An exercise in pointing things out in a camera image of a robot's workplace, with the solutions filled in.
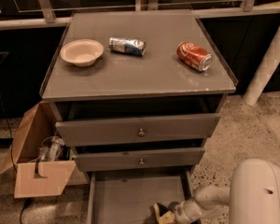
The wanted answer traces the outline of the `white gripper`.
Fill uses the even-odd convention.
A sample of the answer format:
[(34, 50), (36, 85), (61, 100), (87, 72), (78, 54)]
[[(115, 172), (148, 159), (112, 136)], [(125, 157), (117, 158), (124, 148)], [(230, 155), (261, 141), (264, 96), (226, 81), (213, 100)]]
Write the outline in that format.
[(196, 202), (193, 200), (184, 201), (177, 204), (174, 213), (168, 211), (160, 215), (159, 224), (192, 224), (198, 219)]

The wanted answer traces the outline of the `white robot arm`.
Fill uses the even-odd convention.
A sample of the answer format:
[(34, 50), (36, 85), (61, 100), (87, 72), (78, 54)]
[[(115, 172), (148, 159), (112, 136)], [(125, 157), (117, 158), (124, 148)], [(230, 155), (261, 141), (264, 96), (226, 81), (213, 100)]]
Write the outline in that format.
[[(280, 24), (243, 99), (254, 105), (280, 63)], [(261, 159), (242, 161), (228, 187), (199, 186), (193, 196), (166, 215), (170, 224), (191, 224), (230, 208), (230, 224), (280, 224), (280, 168)]]

